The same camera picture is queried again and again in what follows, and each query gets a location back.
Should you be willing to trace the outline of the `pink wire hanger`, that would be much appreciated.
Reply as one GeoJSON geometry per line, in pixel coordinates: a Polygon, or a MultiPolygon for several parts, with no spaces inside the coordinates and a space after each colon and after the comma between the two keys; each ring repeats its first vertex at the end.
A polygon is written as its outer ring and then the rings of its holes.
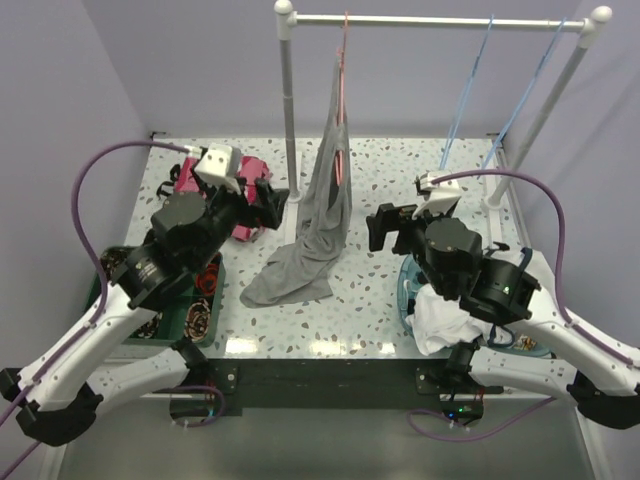
{"type": "MultiPolygon", "coordinates": [[[[343,42],[342,46],[338,50],[339,56],[339,91],[338,91],[338,104],[337,104],[337,116],[336,116],[336,124],[338,127],[344,126],[344,118],[345,118],[345,57],[346,57],[346,47],[347,47],[347,37],[348,37],[348,26],[349,26],[349,13],[344,13],[344,21],[342,25],[343,31],[343,42]]],[[[335,176],[336,183],[340,186],[344,180],[344,157],[345,152],[344,148],[338,149],[336,151],[335,156],[335,176]]]]}

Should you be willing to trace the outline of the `grey tank top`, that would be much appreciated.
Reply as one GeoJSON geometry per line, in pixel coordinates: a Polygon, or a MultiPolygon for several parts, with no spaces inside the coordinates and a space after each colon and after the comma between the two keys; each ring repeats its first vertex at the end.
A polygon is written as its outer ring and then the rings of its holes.
{"type": "Polygon", "coordinates": [[[344,126],[336,124],[339,59],[335,61],[324,134],[311,180],[300,201],[296,240],[279,247],[240,295],[251,309],[312,302],[333,295],[330,269],[346,247],[352,215],[350,145],[345,107],[344,126]],[[344,148],[344,180],[338,186],[335,156],[344,148]]]}

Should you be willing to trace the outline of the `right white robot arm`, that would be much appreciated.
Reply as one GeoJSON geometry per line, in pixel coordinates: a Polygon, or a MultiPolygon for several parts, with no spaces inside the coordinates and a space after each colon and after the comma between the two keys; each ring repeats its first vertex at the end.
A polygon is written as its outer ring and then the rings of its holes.
{"type": "Polygon", "coordinates": [[[626,430],[639,423],[639,351],[584,320],[566,320],[553,295],[516,266],[484,253],[481,236],[449,215],[416,216],[415,206],[381,205],[366,218],[369,249],[398,237],[393,253],[409,254],[436,295],[471,317],[510,327],[548,347],[552,358],[513,360],[476,342],[461,342],[429,373],[441,388],[512,387],[574,403],[587,419],[626,430]]]}

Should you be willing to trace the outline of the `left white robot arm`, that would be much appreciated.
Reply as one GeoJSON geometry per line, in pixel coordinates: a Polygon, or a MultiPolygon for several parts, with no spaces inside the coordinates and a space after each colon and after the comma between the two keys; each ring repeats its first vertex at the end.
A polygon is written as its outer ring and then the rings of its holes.
{"type": "Polygon", "coordinates": [[[151,217],[144,243],[129,252],[97,301],[45,354],[30,365],[1,372],[1,394],[20,410],[16,421],[29,438],[67,444],[97,418],[157,390],[200,390],[206,358],[189,339],[161,353],[112,370],[103,361],[131,333],[165,310],[205,272],[239,226],[281,225],[289,197],[265,179],[249,202],[242,189],[208,187],[169,196],[151,217]]]}

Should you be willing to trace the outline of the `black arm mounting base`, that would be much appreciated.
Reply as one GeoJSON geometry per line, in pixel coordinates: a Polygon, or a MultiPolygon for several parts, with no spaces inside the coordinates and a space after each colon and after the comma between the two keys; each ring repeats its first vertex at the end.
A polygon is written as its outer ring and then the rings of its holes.
{"type": "Polygon", "coordinates": [[[459,373],[445,379],[446,367],[445,360],[418,359],[211,359],[188,374],[186,391],[169,396],[169,414],[175,421],[211,418],[220,400],[197,386],[219,390],[228,416],[245,409],[439,410],[449,402],[478,410],[485,395],[503,392],[459,373]]]}

